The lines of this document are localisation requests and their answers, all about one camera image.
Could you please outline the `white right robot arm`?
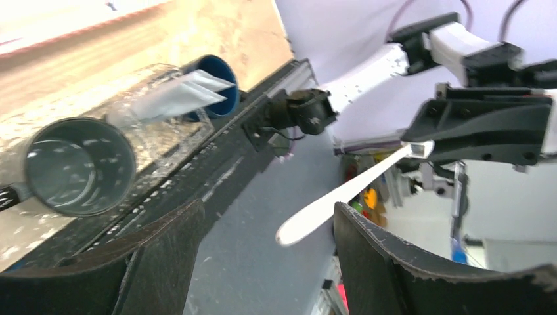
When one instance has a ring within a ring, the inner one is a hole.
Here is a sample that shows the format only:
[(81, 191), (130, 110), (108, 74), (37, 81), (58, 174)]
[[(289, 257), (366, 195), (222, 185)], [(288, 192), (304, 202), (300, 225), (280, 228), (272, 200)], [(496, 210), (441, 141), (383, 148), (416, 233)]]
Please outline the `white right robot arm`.
[[(315, 24), (317, 38), (307, 50), (316, 80), (339, 78), (375, 53), (384, 41), (398, 2), (384, 10), (350, 7), (338, 9)], [(525, 49), (528, 62), (556, 57), (556, 2), (529, 1), (510, 23), (509, 39)], [(333, 144), (352, 144), (393, 135), (407, 127), (419, 106), (434, 92), (435, 83), (455, 83), (447, 70), (429, 70), (397, 77), (365, 93), (344, 108), (327, 128)]]

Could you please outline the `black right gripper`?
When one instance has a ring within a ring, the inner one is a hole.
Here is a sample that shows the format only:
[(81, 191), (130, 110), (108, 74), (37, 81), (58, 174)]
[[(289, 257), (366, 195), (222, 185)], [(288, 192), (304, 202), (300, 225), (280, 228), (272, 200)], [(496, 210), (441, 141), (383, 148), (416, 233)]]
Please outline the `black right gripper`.
[(556, 60), (523, 64), (523, 54), (504, 42), (464, 57), (464, 85), (474, 88), (437, 85), (401, 140), (432, 140), (430, 162), (530, 166), (553, 160)]

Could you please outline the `dark green mug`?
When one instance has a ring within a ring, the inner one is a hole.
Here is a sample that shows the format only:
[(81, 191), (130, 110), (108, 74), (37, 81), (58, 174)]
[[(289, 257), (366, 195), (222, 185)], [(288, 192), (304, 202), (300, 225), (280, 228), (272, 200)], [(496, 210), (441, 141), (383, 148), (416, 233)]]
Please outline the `dark green mug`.
[(61, 119), (1, 152), (1, 210), (100, 215), (126, 198), (136, 165), (118, 128), (92, 117)]

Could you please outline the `clear textured oval tray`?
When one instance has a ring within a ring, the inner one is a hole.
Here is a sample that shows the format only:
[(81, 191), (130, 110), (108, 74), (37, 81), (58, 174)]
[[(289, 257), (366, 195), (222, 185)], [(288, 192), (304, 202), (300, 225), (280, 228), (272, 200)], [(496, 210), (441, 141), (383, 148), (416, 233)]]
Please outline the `clear textured oval tray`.
[[(21, 84), (1, 88), (1, 185), (12, 182), (16, 175), (12, 167), (16, 147), (42, 126), (67, 117), (102, 119), (111, 106), (128, 105), (134, 98), (177, 76), (175, 67), (153, 64), (88, 89), (74, 86), (47, 93), (33, 92)], [(152, 186), (169, 172), (157, 173), (154, 167), (138, 171), (136, 167), (134, 184)]]

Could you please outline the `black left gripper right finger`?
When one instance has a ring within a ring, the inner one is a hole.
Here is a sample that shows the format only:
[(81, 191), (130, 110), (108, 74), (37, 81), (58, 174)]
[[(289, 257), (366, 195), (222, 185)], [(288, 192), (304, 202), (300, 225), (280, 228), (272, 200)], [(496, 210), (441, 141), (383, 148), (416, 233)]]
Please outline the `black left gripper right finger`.
[(430, 253), (334, 207), (334, 231), (350, 314), (555, 314), (556, 266), (504, 273)]

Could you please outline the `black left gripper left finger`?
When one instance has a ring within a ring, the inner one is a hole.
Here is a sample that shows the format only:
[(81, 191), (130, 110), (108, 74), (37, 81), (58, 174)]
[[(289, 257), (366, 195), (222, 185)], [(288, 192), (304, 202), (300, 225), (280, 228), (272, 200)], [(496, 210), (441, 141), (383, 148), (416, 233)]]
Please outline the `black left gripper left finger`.
[(51, 268), (1, 274), (2, 314), (181, 314), (204, 220), (201, 201)]

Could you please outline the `dark blue mug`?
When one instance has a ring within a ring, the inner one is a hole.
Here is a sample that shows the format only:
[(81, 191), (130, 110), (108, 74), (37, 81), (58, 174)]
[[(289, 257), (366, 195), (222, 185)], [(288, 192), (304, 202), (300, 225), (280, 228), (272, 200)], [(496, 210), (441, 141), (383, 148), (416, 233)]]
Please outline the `dark blue mug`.
[(218, 119), (230, 115), (240, 100), (237, 80), (231, 67), (220, 57), (207, 54), (179, 67), (183, 74), (194, 72), (201, 81), (202, 87), (217, 93), (223, 99), (206, 106), (210, 119)]

